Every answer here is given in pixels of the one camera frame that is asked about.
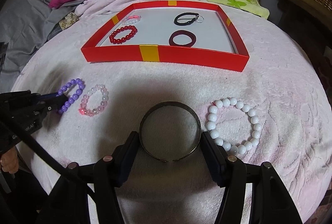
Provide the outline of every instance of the screw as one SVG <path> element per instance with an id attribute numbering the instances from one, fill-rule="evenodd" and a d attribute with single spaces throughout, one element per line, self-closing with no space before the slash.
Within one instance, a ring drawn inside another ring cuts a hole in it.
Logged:
<path id="1" fill-rule="evenodd" d="M 235 161 L 237 161 L 237 157 L 234 156 L 234 155 L 229 155 L 229 156 L 227 157 L 227 159 L 228 159 L 230 162 L 235 162 Z"/>
<path id="2" fill-rule="evenodd" d="M 266 161 L 266 162 L 263 163 L 263 165 L 264 165 L 264 167 L 267 168 L 267 169 L 272 168 L 272 164 L 271 164 L 270 162 L 267 162 L 267 161 Z"/>
<path id="3" fill-rule="evenodd" d="M 69 168 L 69 169 L 74 169 L 76 167 L 77 167 L 77 163 L 76 162 L 69 163 L 68 166 L 67 166 L 67 168 Z"/>
<path id="4" fill-rule="evenodd" d="M 112 159 L 113 159 L 113 157 L 111 155 L 106 155 L 106 156 L 103 157 L 103 161 L 105 161 L 105 162 L 109 162 Z"/>

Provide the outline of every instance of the gray sheet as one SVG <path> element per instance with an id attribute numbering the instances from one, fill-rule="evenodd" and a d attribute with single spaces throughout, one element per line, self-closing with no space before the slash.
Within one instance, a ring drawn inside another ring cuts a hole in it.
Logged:
<path id="1" fill-rule="evenodd" d="M 19 0 L 0 15 L 0 42 L 8 43 L 0 93 L 11 90 L 32 55 L 59 32 L 56 24 L 84 0 L 65 3 L 58 9 L 50 9 L 50 1 Z"/>

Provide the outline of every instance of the white bead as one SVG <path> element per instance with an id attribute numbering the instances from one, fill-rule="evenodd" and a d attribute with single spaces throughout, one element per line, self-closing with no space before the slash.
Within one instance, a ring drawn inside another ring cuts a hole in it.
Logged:
<path id="1" fill-rule="evenodd" d="M 236 103 L 235 107 L 238 108 L 238 109 L 242 109 L 243 105 L 244 105 L 243 101 L 238 100 L 238 102 Z"/>
<path id="2" fill-rule="evenodd" d="M 256 123 L 258 123 L 258 117 L 255 115 L 255 116 L 253 116 L 253 117 L 251 117 L 251 119 L 250 119 L 250 122 L 252 123 L 252 124 L 256 124 Z"/>
<path id="3" fill-rule="evenodd" d="M 258 139 L 256 139 L 256 138 L 252 138 L 252 139 L 250 140 L 250 142 L 252 143 L 252 146 L 253 146 L 253 147 L 256 147 L 256 146 L 258 145 Z"/>
<path id="4" fill-rule="evenodd" d="M 248 112 L 250 110 L 250 106 L 248 104 L 244 104 L 242 107 L 242 111 Z"/>
<path id="5" fill-rule="evenodd" d="M 208 121 L 208 122 L 206 123 L 206 128 L 207 128 L 208 130 L 215 129 L 215 122 Z"/>
<path id="6" fill-rule="evenodd" d="M 261 136 L 261 133 L 259 131 L 255 130 L 252 132 L 251 136 L 253 138 L 259 139 L 259 137 Z"/>
<path id="7" fill-rule="evenodd" d="M 210 131 L 210 136 L 211 136 L 212 139 L 216 139 L 216 138 L 219 137 L 219 132 L 216 129 L 212 129 Z"/>
<path id="8" fill-rule="evenodd" d="M 238 150 L 239 150 L 239 154 L 244 154 L 247 150 L 247 148 L 244 146 L 244 145 L 239 145 L 238 147 Z"/>
<path id="9" fill-rule="evenodd" d="M 237 99 L 236 99 L 235 97 L 231 97 L 231 98 L 229 99 L 229 101 L 230 101 L 230 105 L 232 105 L 232 106 L 235 106 L 236 103 L 237 103 Z"/>
<path id="10" fill-rule="evenodd" d="M 216 138 L 215 144 L 224 147 L 224 141 L 222 140 L 222 138 Z"/>
<path id="11" fill-rule="evenodd" d="M 217 106 L 215 106 L 215 105 L 210 106 L 210 108 L 209 108 L 210 113 L 217 113 L 217 111 L 218 111 Z"/>
<path id="12" fill-rule="evenodd" d="M 252 143 L 251 142 L 245 142 L 244 146 L 246 147 L 247 151 L 249 151 L 252 148 Z"/>
<path id="13" fill-rule="evenodd" d="M 216 100 L 215 101 L 215 106 L 217 106 L 218 109 L 222 107 L 222 101 L 221 100 Z"/>
<path id="14" fill-rule="evenodd" d="M 217 115 L 215 113 L 210 113 L 208 116 L 207 116 L 207 119 L 209 121 L 212 121 L 212 122 L 215 122 L 217 121 Z"/>
<path id="15" fill-rule="evenodd" d="M 248 110 L 248 115 L 249 115 L 250 117 L 255 116 L 255 114 L 256 114 L 256 110 L 255 110 L 255 109 L 250 109 L 250 110 Z"/>
<path id="16" fill-rule="evenodd" d="M 260 123 L 256 123 L 254 125 L 254 130 L 261 131 L 262 130 L 262 125 Z"/>
<path id="17" fill-rule="evenodd" d="M 239 152 L 239 149 L 237 148 L 237 146 L 233 145 L 228 154 L 232 154 L 232 155 L 237 155 L 237 153 Z"/>
<path id="18" fill-rule="evenodd" d="M 230 101 L 229 101 L 229 99 L 228 99 L 228 98 L 224 98 L 224 99 L 222 100 L 222 105 L 223 105 L 224 107 L 228 107 L 228 106 L 230 105 Z"/>
<path id="19" fill-rule="evenodd" d="M 229 142 L 225 142 L 223 145 L 222 145 L 222 147 L 225 149 L 225 151 L 227 152 L 227 151 L 229 151 L 230 150 L 230 148 L 231 148 L 231 145 L 230 145 L 230 143 Z"/>

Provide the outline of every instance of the black bracelet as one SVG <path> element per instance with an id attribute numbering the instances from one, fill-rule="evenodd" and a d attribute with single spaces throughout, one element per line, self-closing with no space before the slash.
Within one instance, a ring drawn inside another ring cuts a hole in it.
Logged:
<path id="1" fill-rule="evenodd" d="M 180 45 L 180 44 L 176 44 L 174 42 L 174 38 L 177 36 L 177 35 L 181 35 L 181 34 L 184 34 L 184 35 L 187 35 L 189 38 L 191 38 L 191 42 L 188 43 L 188 44 L 185 44 L 185 45 Z M 189 32 L 189 31 L 186 31 L 186 30 L 178 30 L 178 31 L 175 31 L 169 38 L 169 41 L 168 43 L 170 44 L 170 46 L 179 46 L 179 47 L 191 47 L 195 44 L 196 42 L 196 36 Z"/>
<path id="2" fill-rule="evenodd" d="M 201 136 L 201 125 L 200 125 L 200 120 L 198 118 L 198 115 L 194 112 L 194 110 L 192 108 L 190 108 L 189 106 L 187 106 L 186 104 L 183 104 L 181 102 L 177 102 L 177 101 L 165 101 L 165 102 L 161 102 L 158 103 L 157 105 L 154 105 L 151 109 L 149 109 L 146 114 L 143 116 L 141 123 L 139 124 L 139 141 L 141 142 L 141 146 L 143 147 L 144 151 L 147 152 L 150 156 L 152 156 L 154 159 L 160 160 L 162 162 L 168 162 L 167 160 L 163 160 L 163 159 L 159 159 L 157 157 L 155 157 L 154 155 L 152 155 L 144 146 L 143 144 L 143 140 L 142 140 L 142 129 L 143 129 L 143 125 L 145 120 L 147 119 L 147 117 L 154 112 L 155 110 L 158 110 L 162 107 L 166 107 L 166 106 L 174 106 L 174 107 L 179 107 L 182 109 L 185 109 L 186 111 L 188 111 L 196 120 L 197 126 L 198 126 L 198 140 L 195 143 L 195 146 L 193 147 L 193 149 L 190 150 L 190 152 L 188 154 L 186 154 L 184 157 L 181 157 L 179 159 L 173 159 L 173 161 L 178 161 L 181 159 L 184 159 L 185 157 L 189 156 L 198 146 L 198 144 L 200 143 L 200 136 Z"/>
<path id="3" fill-rule="evenodd" d="M 185 22 L 185 23 L 179 23 L 179 22 L 178 22 L 178 19 L 179 19 L 180 17 L 182 17 L 182 16 L 186 16 L 186 15 L 194 15 L 195 18 L 192 18 L 190 21 L 187 21 L 187 22 Z M 182 13 L 182 14 L 180 14 L 180 15 L 178 15 L 178 16 L 175 17 L 175 19 L 174 19 L 174 24 L 176 24 L 176 25 L 180 25 L 180 26 L 190 25 L 190 24 L 192 24 L 194 21 L 196 21 L 196 20 L 198 19 L 198 16 L 199 16 L 198 13 L 185 12 L 185 13 Z"/>

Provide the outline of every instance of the red beaded bracelet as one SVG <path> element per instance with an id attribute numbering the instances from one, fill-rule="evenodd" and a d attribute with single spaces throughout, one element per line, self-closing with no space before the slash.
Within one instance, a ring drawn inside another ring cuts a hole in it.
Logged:
<path id="1" fill-rule="evenodd" d="M 125 37 L 121 38 L 121 39 L 115 39 L 114 37 L 124 31 L 124 30 L 131 30 L 131 32 L 126 35 Z M 121 44 L 121 43 L 124 43 L 126 42 L 127 40 L 131 39 L 135 34 L 137 33 L 137 28 L 133 25 L 129 25 L 129 26 L 125 26 L 125 27 L 121 27 L 120 29 L 116 29 L 110 36 L 110 42 L 113 43 L 113 44 Z"/>

